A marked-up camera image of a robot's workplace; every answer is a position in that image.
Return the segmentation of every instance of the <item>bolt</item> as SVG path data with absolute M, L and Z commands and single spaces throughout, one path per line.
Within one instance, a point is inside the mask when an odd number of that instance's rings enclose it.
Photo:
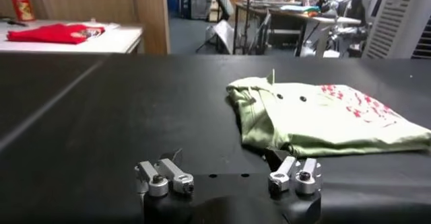
M 153 176 L 153 183 L 154 184 L 159 184 L 159 183 L 161 183 L 163 181 L 163 179 L 164 179 L 163 176 L 161 176 L 159 174 L 156 174 L 156 175 Z
M 308 181 L 308 180 L 310 180 L 310 178 L 311 178 L 311 175 L 309 172 L 300 172 L 299 173 L 299 179 L 302 181 Z
M 269 193 L 272 196 L 277 196 L 278 194 L 281 193 L 281 186 L 280 186 L 279 182 L 272 181 L 269 184 Z
M 192 194 L 195 190 L 195 186 L 189 183 L 184 184 L 183 190 L 185 194 Z

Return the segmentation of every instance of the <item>red print on shirt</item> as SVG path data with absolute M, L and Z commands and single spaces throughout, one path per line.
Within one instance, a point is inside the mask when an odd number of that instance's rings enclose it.
M 379 101 L 344 85 L 321 85 L 322 92 L 337 98 L 345 109 L 364 122 L 378 122 L 382 126 L 395 124 L 401 117 Z

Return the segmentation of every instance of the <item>table leg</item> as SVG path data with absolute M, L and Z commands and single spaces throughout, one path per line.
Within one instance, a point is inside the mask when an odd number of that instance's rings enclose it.
M 220 0 L 217 0 L 217 24 L 220 22 Z M 215 50 L 220 53 L 222 49 L 220 49 L 219 38 L 215 36 Z
M 295 57 L 300 57 L 302 45 L 304 44 L 305 30 L 307 29 L 307 22 L 304 21 L 301 26 L 301 33 L 299 34 L 298 43 L 296 45 Z
M 234 27 L 234 50 L 232 54 L 236 54 L 236 38 L 238 36 L 238 12 L 239 12 L 239 8 L 236 5 L 235 6 L 235 27 Z
M 325 53 L 326 45 L 328 42 L 329 30 L 330 30 L 329 27 L 324 27 L 321 30 L 319 42 L 317 43 L 317 49 L 316 49 L 317 58 L 323 58 L 323 53 Z
M 125 54 L 143 54 L 144 53 L 143 35 L 141 35 L 133 44 L 125 51 Z
M 247 47 L 247 31 L 248 31 L 248 11 L 250 11 L 250 0 L 247 0 L 247 9 L 245 13 L 245 29 L 244 29 L 244 46 L 242 47 L 242 54 L 246 54 Z
M 259 26 L 258 29 L 262 26 L 265 17 L 259 16 Z M 257 43 L 256 43 L 256 54 L 265 54 L 263 49 L 263 41 L 264 41 L 264 29 L 260 29 L 257 34 Z

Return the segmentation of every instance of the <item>red shirt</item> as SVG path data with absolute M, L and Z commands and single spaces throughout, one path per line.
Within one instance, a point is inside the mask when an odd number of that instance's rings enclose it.
M 104 32 L 103 27 L 94 28 L 85 25 L 54 24 L 41 26 L 33 30 L 7 33 L 7 39 L 15 42 L 55 42 L 60 44 L 80 44 L 87 38 L 99 36 Z

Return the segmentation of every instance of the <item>black table surface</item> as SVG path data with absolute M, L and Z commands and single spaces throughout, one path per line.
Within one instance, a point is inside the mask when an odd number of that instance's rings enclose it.
M 0 143 L 19 131 L 0 149 L 0 223 L 139 222 L 133 166 L 178 148 L 192 174 L 269 172 L 242 148 L 225 87 L 272 69 L 277 82 L 349 85 L 431 128 L 430 61 L 0 54 Z M 319 161 L 321 223 L 431 219 L 428 153 Z

